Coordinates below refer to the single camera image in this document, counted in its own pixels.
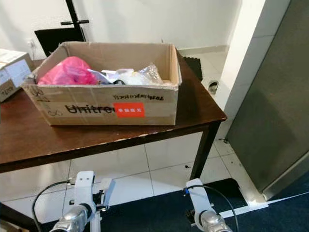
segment red sticker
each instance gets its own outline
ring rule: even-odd
[[[114,103],[117,117],[145,117],[143,103]]]

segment clear plastic bag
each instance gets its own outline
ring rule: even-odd
[[[163,81],[154,64],[135,72],[133,69],[118,69],[115,73],[126,85],[161,86]]]
[[[82,59],[67,57],[46,73],[38,85],[96,85],[98,81],[88,69]]]

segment white tiled floor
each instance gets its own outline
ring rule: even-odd
[[[94,192],[103,177],[114,178],[110,205],[135,201],[185,187],[189,180],[201,133],[139,145],[65,162],[0,174],[0,198],[4,204],[31,217],[31,204],[40,189],[50,183],[94,170]],[[249,204],[263,202],[234,150],[216,140],[201,175],[203,183],[234,178]],[[40,222],[58,219],[70,208],[74,190],[65,186],[42,195],[36,209]]]
[[[225,64],[227,52],[208,52],[192,54],[188,57],[199,58],[203,74],[202,84],[208,89],[210,81],[219,81]]]

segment floor drain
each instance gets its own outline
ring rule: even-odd
[[[208,91],[211,94],[215,94],[218,88],[218,82],[217,81],[210,81],[208,85]]]

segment table leg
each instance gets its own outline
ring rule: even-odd
[[[31,232],[37,232],[34,220],[18,211],[0,203],[0,219],[10,222]]]
[[[199,142],[197,156],[195,157],[190,180],[195,179],[195,178],[200,178],[206,159],[208,157],[209,151],[211,150],[213,140],[220,126],[220,123],[221,122],[211,123],[208,131],[203,132],[201,140]]]

